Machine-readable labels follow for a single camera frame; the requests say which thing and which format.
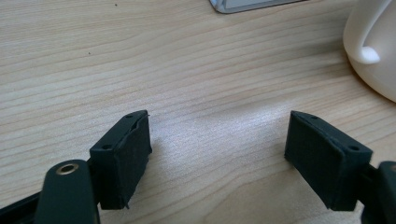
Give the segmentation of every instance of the black clamp jaw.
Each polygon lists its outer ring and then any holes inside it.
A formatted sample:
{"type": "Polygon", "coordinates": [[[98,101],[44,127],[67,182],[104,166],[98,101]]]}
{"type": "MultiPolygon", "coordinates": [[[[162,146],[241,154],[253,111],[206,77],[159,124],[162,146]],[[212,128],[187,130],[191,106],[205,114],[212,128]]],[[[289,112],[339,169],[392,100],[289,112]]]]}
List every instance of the black clamp jaw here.
{"type": "Polygon", "coordinates": [[[41,192],[1,209],[0,223],[100,223],[97,204],[128,207],[151,152],[148,112],[128,114],[90,149],[88,161],[53,166],[41,192]]]}
{"type": "Polygon", "coordinates": [[[333,211],[365,207],[363,224],[396,223],[396,162],[370,165],[373,151],[316,116],[291,111],[285,158],[333,211]]]}

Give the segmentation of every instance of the screw hole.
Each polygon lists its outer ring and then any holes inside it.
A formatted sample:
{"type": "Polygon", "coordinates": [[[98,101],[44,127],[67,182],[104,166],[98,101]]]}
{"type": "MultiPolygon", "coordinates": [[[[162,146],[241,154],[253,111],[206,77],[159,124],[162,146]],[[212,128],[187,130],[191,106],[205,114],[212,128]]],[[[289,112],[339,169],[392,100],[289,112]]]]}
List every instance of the screw hole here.
{"type": "Polygon", "coordinates": [[[102,149],[110,149],[111,148],[111,145],[104,145],[104,146],[102,146],[102,149]]]}
{"type": "Polygon", "coordinates": [[[69,174],[75,172],[77,169],[78,169],[78,165],[75,163],[66,164],[66,165],[59,167],[58,170],[56,170],[56,174],[69,175],[69,174]]]}
{"type": "Polygon", "coordinates": [[[355,150],[355,151],[359,151],[358,147],[354,147],[354,146],[349,146],[350,149],[355,150]]]}

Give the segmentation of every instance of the wood grain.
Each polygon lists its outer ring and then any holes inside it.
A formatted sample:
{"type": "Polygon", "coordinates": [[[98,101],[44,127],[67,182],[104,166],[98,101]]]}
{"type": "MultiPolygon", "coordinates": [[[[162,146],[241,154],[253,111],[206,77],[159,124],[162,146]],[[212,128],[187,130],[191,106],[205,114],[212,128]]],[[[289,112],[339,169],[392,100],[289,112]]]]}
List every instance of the wood grain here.
{"type": "Polygon", "coordinates": [[[121,116],[150,113],[153,154],[130,210],[102,223],[360,223],[326,210],[283,158],[291,110],[396,161],[396,106],[353,72],[353,0],[232,15],[207,0],[0,3],[0,206],[121,116]]]}

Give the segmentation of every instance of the light wood grain surface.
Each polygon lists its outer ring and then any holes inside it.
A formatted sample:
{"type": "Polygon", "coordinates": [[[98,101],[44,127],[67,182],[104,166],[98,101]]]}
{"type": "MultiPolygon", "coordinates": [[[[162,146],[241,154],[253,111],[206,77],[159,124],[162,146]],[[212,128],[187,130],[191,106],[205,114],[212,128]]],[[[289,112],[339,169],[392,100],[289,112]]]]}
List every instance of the light wood grain surface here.
{"type": "Polygon", "coordinates": [[[396,161],[396,104],[353,72],[354,0],[233,15],[207,0],[0,3],[0,206],[147,109],[153,153],[131,209],[102,223],[360,223],[283,158],[291,110],[396,161]]]}

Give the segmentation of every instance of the white ceramic cup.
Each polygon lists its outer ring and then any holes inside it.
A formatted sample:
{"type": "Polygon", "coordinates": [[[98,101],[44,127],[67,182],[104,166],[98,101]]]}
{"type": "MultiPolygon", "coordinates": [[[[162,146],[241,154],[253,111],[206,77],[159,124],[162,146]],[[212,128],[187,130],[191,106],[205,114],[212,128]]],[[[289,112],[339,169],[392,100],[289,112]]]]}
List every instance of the white ceramic cup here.
{"type": "Polygon", "coordinates": [[[344,47],[359,76],[396,102],[396,0],[359,0],[346,22],[344,47]]]}

